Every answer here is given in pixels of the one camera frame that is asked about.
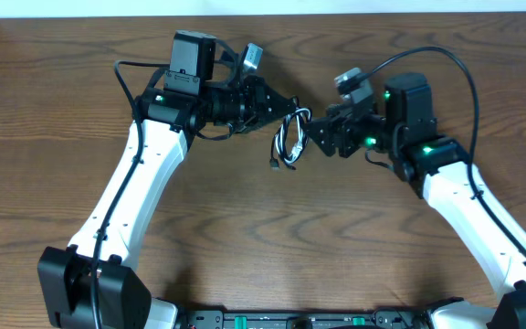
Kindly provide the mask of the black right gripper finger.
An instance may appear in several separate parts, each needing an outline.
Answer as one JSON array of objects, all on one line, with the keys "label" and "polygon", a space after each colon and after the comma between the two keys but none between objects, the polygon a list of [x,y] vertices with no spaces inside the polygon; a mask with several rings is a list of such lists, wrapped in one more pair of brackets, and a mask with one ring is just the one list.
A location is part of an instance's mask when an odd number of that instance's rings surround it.
[{"label": "black right gripper finger", "polygon": [[307,125],[306,134],[315,142],[326,156],[335,155],[335,130],[329,126]]},{"label": "black right gripper finger", "polygon": [[306,133],[329,133],[332,130],[334,119],[332,117],[315,118],[304,125]]}]

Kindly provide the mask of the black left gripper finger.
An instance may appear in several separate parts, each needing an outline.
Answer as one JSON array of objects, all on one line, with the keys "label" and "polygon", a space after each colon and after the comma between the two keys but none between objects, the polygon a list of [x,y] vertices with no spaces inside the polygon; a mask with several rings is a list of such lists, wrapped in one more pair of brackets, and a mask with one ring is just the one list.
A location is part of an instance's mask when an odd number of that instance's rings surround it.
[{"label": "black left gripper finger", "polygon": [[274,122],[282,120],[294,112],[293,109],[287,111],[262,111],[255,114],[254,119],[248,124],[248,131],[254,132],[268,126]]},{"label": "black left gripper finger", "polygon": [[285,97],[274,89],[269,89],[269,107],[271,112],[295,112],[298,109],[298,97]]}]

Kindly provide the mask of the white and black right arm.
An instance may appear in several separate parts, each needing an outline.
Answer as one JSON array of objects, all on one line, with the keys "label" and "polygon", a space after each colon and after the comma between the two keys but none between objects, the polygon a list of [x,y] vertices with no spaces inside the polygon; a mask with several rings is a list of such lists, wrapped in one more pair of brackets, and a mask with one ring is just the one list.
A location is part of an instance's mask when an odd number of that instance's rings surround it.
[{"label": "white and black right arm", "polygon": [[438,302],[405,328],[526,328],[526,232],[492,194],[470,155],[437,130],[432,91],[421,73],[384,84],[378,114],[366,74],[351,69],[334,80],[342,103],[309,122],[305,131],[328,156],[361,148],[387,154],[393,171],[454,229],[486,275],[498,304],[463,299]]}]

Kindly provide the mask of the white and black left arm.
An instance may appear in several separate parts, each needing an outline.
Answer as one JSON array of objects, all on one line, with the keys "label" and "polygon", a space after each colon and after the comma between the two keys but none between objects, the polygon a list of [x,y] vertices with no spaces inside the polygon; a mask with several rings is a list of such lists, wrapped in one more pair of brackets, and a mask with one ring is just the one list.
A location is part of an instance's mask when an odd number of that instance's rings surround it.
[{"label": "white and black left arm", "polygon": [[178,307],[155,298],[137,275],[143,239],[176,168],[206,124],[255,131],[293,112],[257,74],[261,47],[235,52],[200,32],[174,34],[168,62],[153,64],[130,96],[124,152],[100,201],[63,249],[46,248],[37,274],[56,328],[176,328]]}]

